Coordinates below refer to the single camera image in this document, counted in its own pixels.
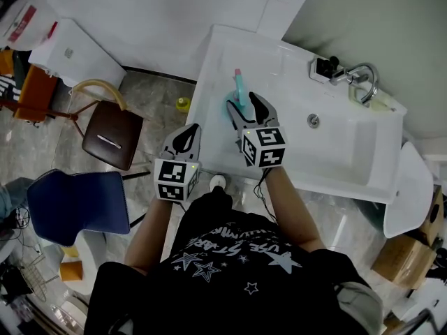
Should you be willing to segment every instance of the floor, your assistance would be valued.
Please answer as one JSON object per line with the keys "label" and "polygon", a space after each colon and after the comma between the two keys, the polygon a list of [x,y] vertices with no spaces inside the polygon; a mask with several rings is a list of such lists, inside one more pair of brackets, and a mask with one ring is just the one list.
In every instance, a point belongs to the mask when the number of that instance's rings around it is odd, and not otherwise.
{"label": "floor", "polygon": [[[155,75],[129,72],[121,87],[122,94],[132,100],[132,106],[144,115],[146,120],[138,143],[134,162],[153,161],[161,150],[165,137],[175,129],[184,125],[186,115],[175,108],[179,97],[192,98],[194,85],[171,80]],[[75,111],[90,103],[91,99],[82,94],[70,96],[69,89],[59,84],[53,100],[52,108],[58,111]],[[93,110],[87,110],[79,119],[79,125],[85,129]],[[39,128],[25,121],[14,119],[12,112],[4,108],[0,112],[0,183],[5,184],[17,177],[35,179],[52,168],[67,173],[110,171],[113,167],[93,158],[81,148],[82,139],[74,125],[65,119],[48,118]],[[131,172],[148,170],[150,167],[133,168]],[[212,174],[202,172],[200,181],[194,189],[192,201],[208,190],[208,182]],[[238,177],[231,177],[228,193],[233,196],[233,206],[242,211],[250,211],[267,215],[260,200],[253,194],[254,183]],[[151,199],[154,197],[152,176],[133,179],[125,182],[126,200],[130,221],[143,215]],[[268,207],[271,209],[268,192],[264,190]],[[347,254],[360,275],[378,292],[383,299],[387,313],[392,305],[403,295],[403,290],[381,278],[370,267],[385,242],[385,237],[377,232],[359,212],[353,201],[330,195],[300,191],[326,246],[332,250]],[[177,226],[183,211],[177,205],[173,208],[168,234],[166,237],[163,258],[170,253]],[[125,236],[107,234],[107,259],[122,262],[126,247],[138,227]],[[33,246],[37,238],[32,226],[24,233],[24,244]],[[17,259],[31,262],[36,254],[31,247],[17,244]],[[55,273],[42,262],[39,271],[44,279],[52,278]],[[70,291],[59,279],[46,285],[47,300],[36,303],[42,307],[49,304],[61,305]]]}

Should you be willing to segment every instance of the sink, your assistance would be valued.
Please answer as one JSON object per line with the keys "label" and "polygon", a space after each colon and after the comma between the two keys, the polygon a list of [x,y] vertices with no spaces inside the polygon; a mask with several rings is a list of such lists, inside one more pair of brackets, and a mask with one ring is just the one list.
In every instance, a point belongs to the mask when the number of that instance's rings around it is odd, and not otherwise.
{"label": "sink", "polygon": [[[393,99],[387,102],[390,110],[380,112],[352,103],[348,84],[309,78],[314,58],[281,41],[214,26],[187,119],[203,128],[203,168],[261,177],[260,170],[246,166],[225,113],[224,100],[235,89],[234,70],[240,68],[247,89],[277,110],[288,139],[284,167],[296,188],[392,202],[406,109]],[[309,125],[312,115],[318,117],[316,127]]]}

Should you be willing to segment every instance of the brown chair seat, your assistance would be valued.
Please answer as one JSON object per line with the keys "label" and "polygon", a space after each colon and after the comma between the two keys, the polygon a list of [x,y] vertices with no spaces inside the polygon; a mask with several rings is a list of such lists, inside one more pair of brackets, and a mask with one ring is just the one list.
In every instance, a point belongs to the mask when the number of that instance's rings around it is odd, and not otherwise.
{"label": "brown chair seat", "polygon": [[104,163],[129,170],[137,149],[142,117],[121,111],[118,104],[101,101],[85,131],[82,148]]}

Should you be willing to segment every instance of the star print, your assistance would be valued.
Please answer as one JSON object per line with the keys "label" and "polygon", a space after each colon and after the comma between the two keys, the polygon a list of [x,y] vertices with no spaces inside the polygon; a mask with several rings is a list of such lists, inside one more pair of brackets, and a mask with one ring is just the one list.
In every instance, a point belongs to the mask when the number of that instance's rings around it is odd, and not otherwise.
{"label": "star print", "polygon": [[212,266],[212,262],[207,265],[201,265],[199,263],[194,263],[194,265],[198,268],[197,271],[193,274],[193,276],[202,276],[208,283],[211,279],[211,274],[217,273],[221,271],[220,269],[214,268]]}
{"label": "star print", "polygon": [[186,271],[186,268],[188,268],[189,264],[191,262],[194,262],[196,260],[203,260],[202,258],[197,258],[197,253],[194,254],[188,254],[186,252],[183,252],[183,257],[179,258],[178,260],[175,260],[172,263],[178,263],[178,262],[183,262],[183,270]]}
{"label": "star print", "polygon": [[285,252],[281,255],[272,252],[265,252],[265,254],[273,258],[273,261],[268,265],[280,265],[289,274],[292,274],[292,266],[302,268],[299,263],[292,260],[292,253],[290,252]]}
{"label": "star print", "polygon": [[246,262],[249,262],[249,259],[248,259],[248,257],[246,256],[246,255],[240,255],[239,256],[239,258],[238,258],[238,260],[240,260],[242,263],[246,263]]}
{"label": "star print", "polygon": [[247,282],[247,286],[244,288],[244,290],[246,290],[248,293],[250,293],[250,295],[252,295],[255,292],[259,292],[258,288],[257,288],[257,283],[250,283]]}

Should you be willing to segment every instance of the blue chair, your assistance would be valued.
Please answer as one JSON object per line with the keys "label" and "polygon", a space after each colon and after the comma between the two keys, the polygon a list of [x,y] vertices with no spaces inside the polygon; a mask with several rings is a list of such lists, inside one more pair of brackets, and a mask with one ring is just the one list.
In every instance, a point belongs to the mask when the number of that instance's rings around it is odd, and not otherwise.
{"label": "blue chair", "polygon": [[81,230],[126,235],[131,227],[119,172],[68,175],[50,170],[28,187],[29,215],[39,237],[70,247]]}

